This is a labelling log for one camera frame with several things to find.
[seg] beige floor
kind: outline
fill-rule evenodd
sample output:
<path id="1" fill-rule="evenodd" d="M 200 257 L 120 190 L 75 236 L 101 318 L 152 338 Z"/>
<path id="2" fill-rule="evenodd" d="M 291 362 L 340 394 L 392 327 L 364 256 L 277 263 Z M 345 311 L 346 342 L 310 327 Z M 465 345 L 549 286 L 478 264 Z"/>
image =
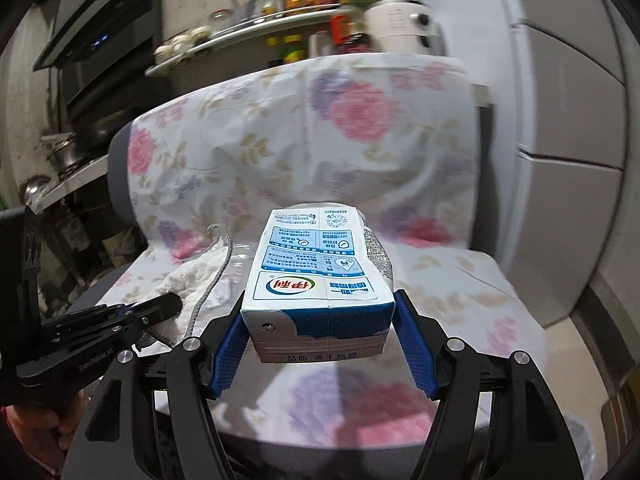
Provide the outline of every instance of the beige floor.
<path id="1" fill-rule="evenodd" d="M 560 409 L 587 425 L 594 440 L 596 458 L 591 480 L 607 471 L 607 449 L 600 418 L 607 391 L 591 354 L 570 319 L 546 329 L 549 346 L 546 380 Z"/>

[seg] wall shelf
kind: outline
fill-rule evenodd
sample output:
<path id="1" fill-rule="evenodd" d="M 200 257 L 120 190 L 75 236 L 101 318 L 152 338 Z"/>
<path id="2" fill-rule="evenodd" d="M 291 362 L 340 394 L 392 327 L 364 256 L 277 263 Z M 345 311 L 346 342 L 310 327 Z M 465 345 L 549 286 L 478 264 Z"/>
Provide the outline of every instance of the wall shelf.
<path id="1" fill-rule="evenodd" d="M 213 35 L 209 41 L 198 46 L 194 46 L 183 54 L 178 54 L 178 56 L 172 57 L 165 62 L 146 69 L 145 75 L 148 77 L 165 76 L 171 70 L 184 65 L 187 60 L 193 58 L 199 52 L 225 48 L 226 46 L 230 46 L 241 41 L 250 40 L 267 34 L 273 34 L 289 28 L 315 25 L 316 23 L 326 23 L 331 19 L 335 13 L 335 9 L 338 7 L 338 4 L 331 4 L 304 7 L 303 12 L 300 12 L 300 9 L 285 10 L 283 12 L 277 12 L 270 20 L 257 18 L 255 20 L 249 20 L 248 22 L 239 23 L 238 25 L 222 30 L 221 32 Z"/>

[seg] milk carton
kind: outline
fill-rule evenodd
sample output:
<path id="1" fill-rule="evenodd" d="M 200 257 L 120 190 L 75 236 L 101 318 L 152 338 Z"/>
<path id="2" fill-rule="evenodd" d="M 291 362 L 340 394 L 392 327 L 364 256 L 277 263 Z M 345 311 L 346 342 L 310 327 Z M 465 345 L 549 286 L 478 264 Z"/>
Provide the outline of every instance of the milk carton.
<path id="1" fill-rule="evenodd" d="M 378 355 L 394 307 L 391 262 L 357 209 L 271 212 L 242 301 L 263 363 Z"/>

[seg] blue gripper pad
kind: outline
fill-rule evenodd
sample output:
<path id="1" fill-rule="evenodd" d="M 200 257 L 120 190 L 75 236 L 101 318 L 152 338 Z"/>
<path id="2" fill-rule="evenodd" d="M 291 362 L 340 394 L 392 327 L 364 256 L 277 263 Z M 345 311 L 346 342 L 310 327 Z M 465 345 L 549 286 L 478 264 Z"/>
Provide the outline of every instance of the blue gripper pad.
<path id="1" fill-rule="evenodd" d="M 231 386 L 248 341 L 249 331 L 238 312 L 211 363 L 209 388 L 216 398 Z"/>
<path id="2" fill-rule="evenodd" d="M 435 377 L 435 362 L 433 355 L 425 343 L 418 326 L 404 299 L 397 292 L 396 312 L 393 317 L 394 328 L 404 352 L 404 358 L 409 365 L 411 375 L 414 376 L 415 385 L 433 399 L 438 393 L 438 383 Z"/>

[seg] silver screw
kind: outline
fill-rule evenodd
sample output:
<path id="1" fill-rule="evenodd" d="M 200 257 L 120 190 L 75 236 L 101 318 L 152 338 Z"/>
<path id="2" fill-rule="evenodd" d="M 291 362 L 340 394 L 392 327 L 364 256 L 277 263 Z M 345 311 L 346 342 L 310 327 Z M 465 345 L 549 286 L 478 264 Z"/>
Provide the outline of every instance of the silver screw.
<path id="1" fill-rule="evenodd" d="M 197 337 L 190 337 L 182 343 L 182 347 L 188 352 L 193 352 L 200 348 L 200 340 Z"/>
<path id="2" fill-rule="evenodd" d="M 522 351 L 516 352 L 513 355 L 513 358 L 516 359 L 516 362 L 521 364 L 521 365 L 525 365 L 529 361 L 531 361 L 531 359 L 529 357 L 529 354 L 527 354 L 526 352 L 522 352 Z"/>
<path id="3" fill-rule="evenodd" d="M 118 354 L 118 361 L 121 363 L 128 363 L 133 359 L 133 352 L 131 350 L 123 350 Z"/>
<path id="4" fill-rule="evenodd" d="M 447 346 L 449 347 L 449 350 L 460 352 L 465 348 L 465 342 L 462 341 L 462 339 L 458 339 L 457 337 L 452 337 L 447 341 Z"/>

